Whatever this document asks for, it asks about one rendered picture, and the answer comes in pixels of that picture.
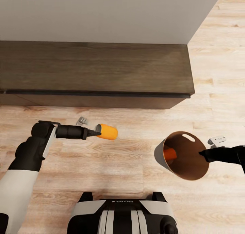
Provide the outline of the trash can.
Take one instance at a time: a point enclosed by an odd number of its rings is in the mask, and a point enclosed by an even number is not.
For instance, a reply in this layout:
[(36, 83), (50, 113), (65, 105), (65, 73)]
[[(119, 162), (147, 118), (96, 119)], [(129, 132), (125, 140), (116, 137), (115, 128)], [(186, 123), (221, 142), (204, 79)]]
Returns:
[[(183, 136), (187, 134), (195, 141), (191, 141)], [(165, 160), (164, 149), (174, 148), (178, 157), (172, 160)], [(207, 150), (202, 141), (194, 134), (186, 131), (176, 131), (171, 133), (154, 150), (154, 157), (158, 164), (171, 171), (176, 176), (188, 180), (197, 181), (203, 178), (209, 169), (210, 162), (199, 152)]]

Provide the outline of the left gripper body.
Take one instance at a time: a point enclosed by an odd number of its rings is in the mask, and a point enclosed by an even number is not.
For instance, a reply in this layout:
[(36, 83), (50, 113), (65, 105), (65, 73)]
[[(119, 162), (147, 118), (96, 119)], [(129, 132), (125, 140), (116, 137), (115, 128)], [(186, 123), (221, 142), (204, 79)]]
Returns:
[(82, 126), (68, 125), (67, 139), (87, 139), (88, 128)]

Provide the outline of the can of soda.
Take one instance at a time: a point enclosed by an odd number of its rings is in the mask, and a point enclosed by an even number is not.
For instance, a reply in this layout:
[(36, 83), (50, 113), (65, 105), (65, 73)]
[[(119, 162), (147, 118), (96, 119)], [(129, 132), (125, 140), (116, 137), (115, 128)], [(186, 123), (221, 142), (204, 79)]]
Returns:
[(164, 157), (166, 161), (176, 159), (178, 157), (178, 153), (174, 148), (164, 149)]
[(118, 137), (118, 130), (116, 128), (110, 127), (105, 124), (98, 124), (95, 127), (95, 132), (100, 132), (101, 135), (97, 136), (99, 138), (109, 139), (109, 140), (116, 140)]

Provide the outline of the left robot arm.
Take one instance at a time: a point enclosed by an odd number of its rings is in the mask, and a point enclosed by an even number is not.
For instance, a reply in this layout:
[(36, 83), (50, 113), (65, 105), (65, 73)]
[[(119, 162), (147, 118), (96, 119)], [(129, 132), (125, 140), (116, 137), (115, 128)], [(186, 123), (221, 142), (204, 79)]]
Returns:
[(84, 127), (88, 123), (80, 117), (76, 126), (41, 120), (34, 124), (31, 136), (18, 146), (16, 158), (0, 180), (0, 234), (17, 234), (22, 226), (42, 161), (55, 137), (86, 140), (101, 135)]

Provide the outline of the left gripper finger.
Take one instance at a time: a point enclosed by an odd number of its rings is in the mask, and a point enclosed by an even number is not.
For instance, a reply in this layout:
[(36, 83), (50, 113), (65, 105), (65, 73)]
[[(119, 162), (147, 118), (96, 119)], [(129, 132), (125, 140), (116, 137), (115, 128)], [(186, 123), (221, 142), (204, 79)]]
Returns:
[(92, 130), (88, 130), (87, 131), (87, 137), (91, 137), (91, 136), (100, 136), (101, 133), (100, 132), (95, 132), (95, 131), (92, 131)]

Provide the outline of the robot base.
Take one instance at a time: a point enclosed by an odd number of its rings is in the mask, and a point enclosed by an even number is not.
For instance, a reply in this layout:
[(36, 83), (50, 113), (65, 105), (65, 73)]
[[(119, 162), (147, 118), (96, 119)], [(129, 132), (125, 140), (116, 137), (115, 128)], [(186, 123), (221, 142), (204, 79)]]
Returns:
[(141, 210), (146, 219), (148, 234), (178, 234), (178, 226), (170, 204), (162, 192), (153, 192), (146, 199), (100, 199), (93, 201), (92, 192), (83, 192), (74, 206), (67, 234), (97, 234), (104, 210)]

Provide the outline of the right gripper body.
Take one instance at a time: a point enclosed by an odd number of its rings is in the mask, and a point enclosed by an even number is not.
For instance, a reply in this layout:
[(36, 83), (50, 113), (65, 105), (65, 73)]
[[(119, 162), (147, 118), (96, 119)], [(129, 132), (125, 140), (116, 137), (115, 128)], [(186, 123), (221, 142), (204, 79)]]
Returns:
[(207, 162), (221, 161), (221, 162), (230, 163), (225, 158), (224, 151), (226, 149), (227, 148), (225, 146), (221, 146), (219, 148), (207, 149), (202, 152)]

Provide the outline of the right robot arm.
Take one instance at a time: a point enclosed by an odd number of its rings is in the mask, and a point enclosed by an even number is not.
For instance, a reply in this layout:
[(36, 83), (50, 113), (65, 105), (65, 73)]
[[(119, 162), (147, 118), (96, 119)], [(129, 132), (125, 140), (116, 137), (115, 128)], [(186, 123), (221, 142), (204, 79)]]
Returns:
[(212, 145), (211, 148), (199, 152), (199, 154), (204, 156), (207, 162), (221, 161), (239, 164), (245, 174), (245, 145), (226, 148), (220, 144), (225, 141), (227, 138), (224, 135), (210, 138), (208, 144)]

